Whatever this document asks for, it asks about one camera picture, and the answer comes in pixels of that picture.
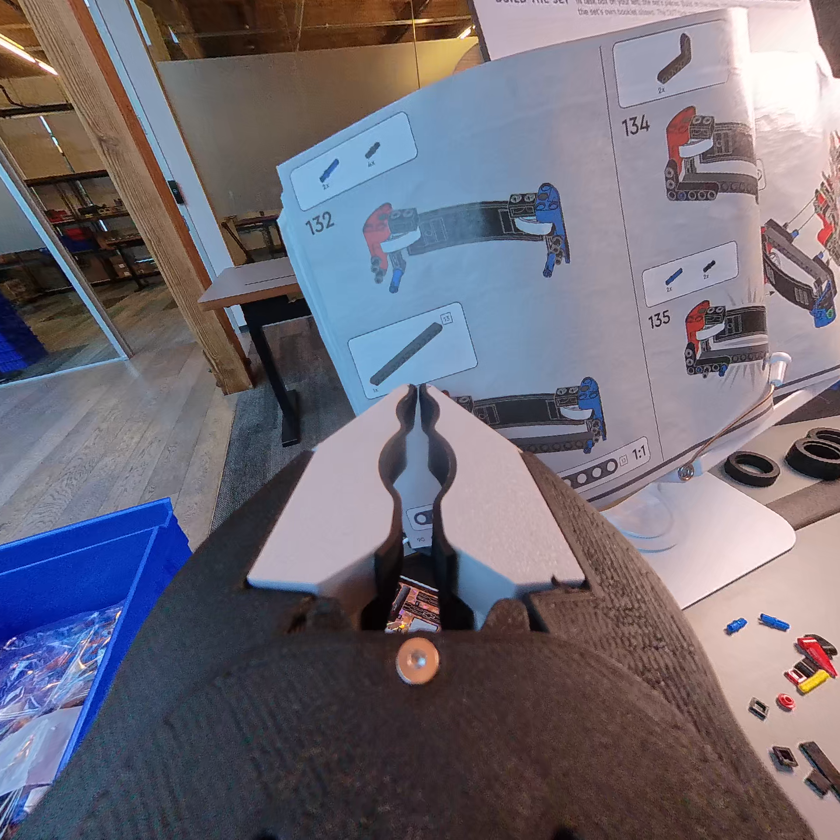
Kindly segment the shelving rack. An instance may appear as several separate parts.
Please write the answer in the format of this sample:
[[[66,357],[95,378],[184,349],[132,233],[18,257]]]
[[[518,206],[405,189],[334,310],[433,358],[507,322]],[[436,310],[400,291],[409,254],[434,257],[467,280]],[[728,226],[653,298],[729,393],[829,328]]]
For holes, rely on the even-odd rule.
[[[161,272],[106,170],[43,175],[24,180],[59,241],[82,270],[97,265],[93,286],[131,281],[139,290]]]

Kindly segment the black lego beam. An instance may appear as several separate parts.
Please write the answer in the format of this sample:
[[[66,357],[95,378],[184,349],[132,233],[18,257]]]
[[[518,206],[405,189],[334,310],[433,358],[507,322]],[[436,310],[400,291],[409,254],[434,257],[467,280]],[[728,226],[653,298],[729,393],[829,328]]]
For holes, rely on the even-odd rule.
[[[800,742],[799,750],[812,766],[811,772],[805,779],[819,795],[826,796],[833,793],[839,797],[839,770],[827,758],[824,751],[814,741]]]

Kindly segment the stack of blue bins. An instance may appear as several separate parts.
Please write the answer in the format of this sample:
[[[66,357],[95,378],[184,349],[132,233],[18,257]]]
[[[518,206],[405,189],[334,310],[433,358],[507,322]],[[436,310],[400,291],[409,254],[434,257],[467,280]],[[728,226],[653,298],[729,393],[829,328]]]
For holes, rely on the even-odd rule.
[[[33,333],[14,305],[1,294],[1,375],[22,373],[48,356],[46,347]]]

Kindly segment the wooden post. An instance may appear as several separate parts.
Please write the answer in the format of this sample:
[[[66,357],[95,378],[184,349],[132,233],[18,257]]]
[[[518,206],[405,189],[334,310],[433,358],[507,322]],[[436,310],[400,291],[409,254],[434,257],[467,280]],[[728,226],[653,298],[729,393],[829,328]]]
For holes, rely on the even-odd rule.
[[[20,5],[201,345],[217,385],[226,395],[251,389],[248,357],[228,316],[198,303],[211,278],[85,4]]]

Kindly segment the clear plastic bags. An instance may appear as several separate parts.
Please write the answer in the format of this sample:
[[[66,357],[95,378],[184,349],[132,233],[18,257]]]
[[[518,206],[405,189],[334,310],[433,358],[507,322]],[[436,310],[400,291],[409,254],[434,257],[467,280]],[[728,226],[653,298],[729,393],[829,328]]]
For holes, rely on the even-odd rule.
[[[123,603],[39,626],[1,655],[1,838],[13,838],[53,784]]]

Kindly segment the wooden office desk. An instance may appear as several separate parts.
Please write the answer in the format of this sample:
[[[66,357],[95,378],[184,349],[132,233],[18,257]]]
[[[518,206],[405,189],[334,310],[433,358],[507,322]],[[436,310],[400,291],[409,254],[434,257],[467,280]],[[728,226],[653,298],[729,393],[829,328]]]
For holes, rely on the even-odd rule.
[[[281,378],[265,336],[265,327],[312,315],[288,257],[225,269],[198,299],[202,310],[239,306],[262,369],[280,407],[280,442],[287,448],[300,444],[299,396]]]

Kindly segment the red black lego panel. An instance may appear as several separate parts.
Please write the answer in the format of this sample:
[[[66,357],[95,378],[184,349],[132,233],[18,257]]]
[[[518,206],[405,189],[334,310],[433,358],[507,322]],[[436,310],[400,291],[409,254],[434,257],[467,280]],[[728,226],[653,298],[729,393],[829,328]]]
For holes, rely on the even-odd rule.
[[[806,634],[795,640],[795,648],[800,652],[801,659],[784,672],[784,677],[797,688],[797,685],[818,669],[824,669],[831,675],[831,679],[838,677],[837,667],[833,660],[837,656],[837,648],[823,637]]]

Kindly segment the lego instruction booklet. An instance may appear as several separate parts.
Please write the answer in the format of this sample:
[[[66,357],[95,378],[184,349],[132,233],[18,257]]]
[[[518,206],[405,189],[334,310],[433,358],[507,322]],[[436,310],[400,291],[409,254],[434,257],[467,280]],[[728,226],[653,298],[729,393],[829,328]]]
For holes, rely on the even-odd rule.
[[[278,164],[357,413],[428,383],[606,504],[838,375],[838,79],[806,2],[525,3]]]

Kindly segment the shiny sticker sheet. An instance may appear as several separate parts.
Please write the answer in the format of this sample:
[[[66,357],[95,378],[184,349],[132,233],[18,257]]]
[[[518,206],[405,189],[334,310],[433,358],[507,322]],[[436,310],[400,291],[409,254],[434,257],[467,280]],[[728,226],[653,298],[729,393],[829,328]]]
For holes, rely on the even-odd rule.
[[[388,615],[387,634],[436,634],[441,630],[438,589],[402,575]]]

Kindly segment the blue storage bin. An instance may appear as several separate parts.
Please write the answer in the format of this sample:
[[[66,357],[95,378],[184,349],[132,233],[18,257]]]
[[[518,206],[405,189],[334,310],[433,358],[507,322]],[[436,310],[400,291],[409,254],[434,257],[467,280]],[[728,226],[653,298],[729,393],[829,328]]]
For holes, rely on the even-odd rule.
[[[87,735],[153,605],[191,556],[169,499],[2,545],[1,642],[123,603],[59,770]]]

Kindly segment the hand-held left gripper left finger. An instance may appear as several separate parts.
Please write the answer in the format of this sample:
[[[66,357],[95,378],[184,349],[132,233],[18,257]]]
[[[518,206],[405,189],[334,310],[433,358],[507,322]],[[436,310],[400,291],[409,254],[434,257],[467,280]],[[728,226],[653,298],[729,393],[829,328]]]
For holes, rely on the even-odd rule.
[[[384,629],[403,569],[406,468],[418,390],[399,385],[307,453],[257,553],[255,588],[339,602],[362,629]]]

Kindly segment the ceiling light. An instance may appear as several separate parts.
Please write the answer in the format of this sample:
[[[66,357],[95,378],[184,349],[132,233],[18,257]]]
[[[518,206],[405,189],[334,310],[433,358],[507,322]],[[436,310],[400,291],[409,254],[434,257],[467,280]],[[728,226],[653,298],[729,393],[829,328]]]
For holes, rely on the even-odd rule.
[[[17,59],[22,60],[31,66],[38,68],[39,70],[44,71],[45,73],[50,74],[53,77],[59,76],[59,73],[54,67],[43,60],[38,59],[30,51],[28,51],[27,48],[11,38],[6,37],[4,34],[1,34],[1,50],[9,55],[15,56]]]

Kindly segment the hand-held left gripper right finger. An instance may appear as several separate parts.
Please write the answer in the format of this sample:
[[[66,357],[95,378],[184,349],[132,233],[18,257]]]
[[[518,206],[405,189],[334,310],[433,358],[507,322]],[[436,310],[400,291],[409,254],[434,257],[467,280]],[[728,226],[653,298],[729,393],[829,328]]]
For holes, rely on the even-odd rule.
[[[432,557],[443,629],[478,629],[499,601],[522,601],[585,573],[527,465],[506,437],[431,385],[418,403],[433,504]]]

